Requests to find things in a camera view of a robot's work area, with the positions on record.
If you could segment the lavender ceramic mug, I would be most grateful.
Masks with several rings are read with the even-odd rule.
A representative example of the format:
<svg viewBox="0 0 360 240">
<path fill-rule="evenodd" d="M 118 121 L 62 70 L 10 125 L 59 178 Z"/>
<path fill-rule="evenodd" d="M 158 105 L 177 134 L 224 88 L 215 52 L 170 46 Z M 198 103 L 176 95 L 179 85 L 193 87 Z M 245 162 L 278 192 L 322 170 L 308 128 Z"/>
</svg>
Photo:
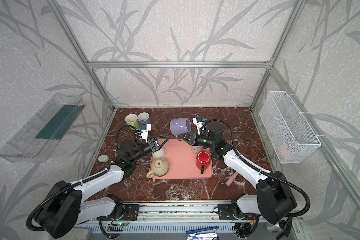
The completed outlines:
<svg viewBox="0 0 360 240">
<path fill-rule="evenodd" d="M 192 131 L 191 121 L 188 118 L 173 119 L 170 122 L 172 135 L 180 136 Z"/>
</svg>

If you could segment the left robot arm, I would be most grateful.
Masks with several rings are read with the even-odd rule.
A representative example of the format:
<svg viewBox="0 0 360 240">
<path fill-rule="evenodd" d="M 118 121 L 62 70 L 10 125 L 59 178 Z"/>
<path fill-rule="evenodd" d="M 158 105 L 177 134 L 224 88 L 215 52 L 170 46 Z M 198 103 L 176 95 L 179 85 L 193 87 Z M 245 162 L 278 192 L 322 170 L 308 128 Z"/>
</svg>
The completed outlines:
<svg viewBox="0 0 360 240">
<path fill-rule="evenodd" d="M 34 232 L 46 231 L 58 239 L 79 224 L 120 213 L 123 202 L 116 196 L 93 201 L 89 198 L 126 180 L 137 168 L 137 160 L 161 150 L 169 139 L 169 136 L 154 137 L 138 146 L 131 140 L 123 141 L 117 149 L 117 158 L 108 168 L 78 181 L 60 181 L 53 185 L 46 198 L 29 214 L 27 228 Z"/>
</svg>

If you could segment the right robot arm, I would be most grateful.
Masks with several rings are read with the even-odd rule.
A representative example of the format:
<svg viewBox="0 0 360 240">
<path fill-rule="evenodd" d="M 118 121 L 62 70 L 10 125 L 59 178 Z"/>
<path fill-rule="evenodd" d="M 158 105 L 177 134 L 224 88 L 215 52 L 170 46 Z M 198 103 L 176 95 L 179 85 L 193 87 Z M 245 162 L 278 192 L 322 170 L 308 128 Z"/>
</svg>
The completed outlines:
<svg viewBox="0 0 360 240">
<path fill-rule="evenodd" d="M 271 172 L 261 168 L 239 153 L 234 140 L 226 142 L 221 123 L 221 120 L 209 120 L 202 123 L 203 134 L 187 130 L 176 136 L 190 146 L 209 148 L 215 159 L 223 160 L 226 166 L 235 170 L 256 189 L 256 195 L 244 194 L 232 201 L 237 217 L 253 213 L 275 225 L 283 218 L 306 214 L 311 208 L 308 194 L 287 181 L 280 171 Z"/>
</svg>

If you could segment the light green ceramic mug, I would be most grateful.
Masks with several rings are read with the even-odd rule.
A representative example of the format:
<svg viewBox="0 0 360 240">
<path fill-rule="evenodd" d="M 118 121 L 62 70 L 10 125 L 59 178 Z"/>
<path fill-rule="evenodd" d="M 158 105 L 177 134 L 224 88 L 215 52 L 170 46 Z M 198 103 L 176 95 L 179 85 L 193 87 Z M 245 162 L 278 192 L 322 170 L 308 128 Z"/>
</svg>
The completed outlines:
<svg viewBox="0 0 360 240">
<path fill-rule="evenodd" d="M 127 125 L 133 126 L 135 128 L 140 127 L 140 122 L 139 122 L 138 116 L 136 114 L 128 114 L 125 117 L 125 122 L 127 123 Z"/>
</svg>

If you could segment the cream speckled squat mug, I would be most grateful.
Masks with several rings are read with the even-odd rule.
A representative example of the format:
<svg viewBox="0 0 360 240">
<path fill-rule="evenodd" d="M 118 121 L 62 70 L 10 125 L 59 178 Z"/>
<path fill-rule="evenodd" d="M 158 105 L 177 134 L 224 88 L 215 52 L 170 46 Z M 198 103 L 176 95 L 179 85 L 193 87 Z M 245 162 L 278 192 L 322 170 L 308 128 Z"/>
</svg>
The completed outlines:
<svg viewBox="0 0 360 240">
<path fill-rule="evenodd" d="M 146 178 L 150 179 L 154 176 L 163 177 L 169 171 L 169 164 L 165 158 L 154 159 L 151 163 L 150 171 L 146 174 Z"/>
</svg>

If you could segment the red mug black handle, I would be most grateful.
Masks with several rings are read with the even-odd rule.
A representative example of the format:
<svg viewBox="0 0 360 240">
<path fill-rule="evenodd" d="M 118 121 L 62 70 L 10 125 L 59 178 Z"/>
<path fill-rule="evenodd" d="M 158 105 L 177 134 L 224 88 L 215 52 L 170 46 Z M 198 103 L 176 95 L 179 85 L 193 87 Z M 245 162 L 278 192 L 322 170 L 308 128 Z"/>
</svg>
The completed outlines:
<svg viewBox="0 0 360 240">
<path fill-rule="evenodd" d="M 196 157 L 196 167 L 200 170 L 201 174 L 204 174 L 205 170 L 211 163 L 211 156 L 206 151 L 201 151 Z"/>
</svg>

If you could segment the blue polka dot mug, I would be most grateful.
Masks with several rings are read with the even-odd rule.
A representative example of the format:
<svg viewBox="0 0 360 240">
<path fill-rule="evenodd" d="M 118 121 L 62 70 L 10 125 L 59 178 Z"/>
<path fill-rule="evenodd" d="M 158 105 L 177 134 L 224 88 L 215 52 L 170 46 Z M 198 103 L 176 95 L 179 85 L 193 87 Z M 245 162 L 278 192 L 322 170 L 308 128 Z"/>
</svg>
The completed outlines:
<svg viewBox="0 0 360 240">
<path fill-rule="evenodd" d="M 150 119 L 149 113 L 142 112 L 142 113 L 138 114 L 138 121 L 141 126 L 151 124 L 151 119 Z"/>
</svg>

